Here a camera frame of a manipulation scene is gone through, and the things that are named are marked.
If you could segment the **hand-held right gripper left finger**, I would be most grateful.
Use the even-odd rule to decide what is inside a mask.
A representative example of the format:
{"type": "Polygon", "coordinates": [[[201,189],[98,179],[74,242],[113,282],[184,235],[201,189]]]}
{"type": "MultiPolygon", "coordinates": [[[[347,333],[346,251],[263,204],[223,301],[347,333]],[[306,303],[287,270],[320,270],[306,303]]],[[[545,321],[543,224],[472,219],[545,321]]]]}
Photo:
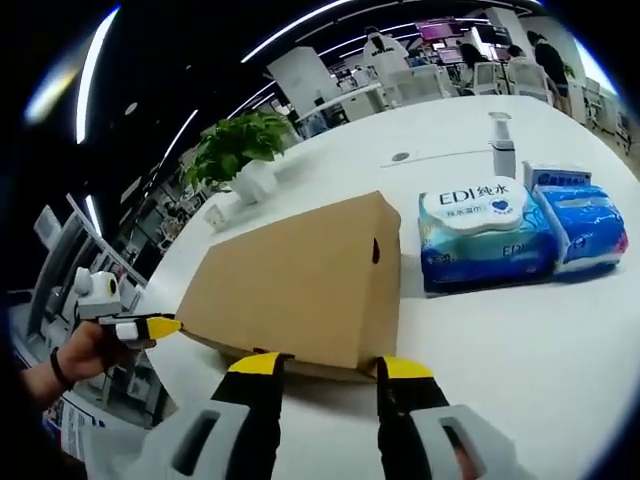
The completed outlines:
{"type": "Polygon", "coordinates": [[[151,479],[269,479],[280,444],[284,367],[292,356],[246,356],[211,398],[179,408],[149,433],[151,479]]]}

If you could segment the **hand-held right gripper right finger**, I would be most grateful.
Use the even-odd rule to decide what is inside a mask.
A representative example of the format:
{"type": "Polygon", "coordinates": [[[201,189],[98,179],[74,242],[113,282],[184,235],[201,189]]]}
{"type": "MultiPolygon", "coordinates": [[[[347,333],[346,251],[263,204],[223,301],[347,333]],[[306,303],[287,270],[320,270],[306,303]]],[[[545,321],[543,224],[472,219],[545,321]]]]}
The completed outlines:
{"type": "Polygon", "coordinates": [[[511,441],[452,405],[426,366],[376,359],[378,448],[387,479],[509,479],[511,441]]]}

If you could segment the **person's left hand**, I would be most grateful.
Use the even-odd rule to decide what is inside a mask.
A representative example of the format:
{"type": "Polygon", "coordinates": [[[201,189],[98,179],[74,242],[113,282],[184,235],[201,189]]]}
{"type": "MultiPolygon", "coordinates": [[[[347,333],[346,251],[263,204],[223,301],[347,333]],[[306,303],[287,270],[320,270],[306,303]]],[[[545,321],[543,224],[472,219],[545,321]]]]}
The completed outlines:
{"type": "Polygon", "coordinates": [[[70,390],[78,381],[91,379],[122,362],[129,348],[105,326],[82,321],[69,340],[50,356],[57,381],[70,390]]]}

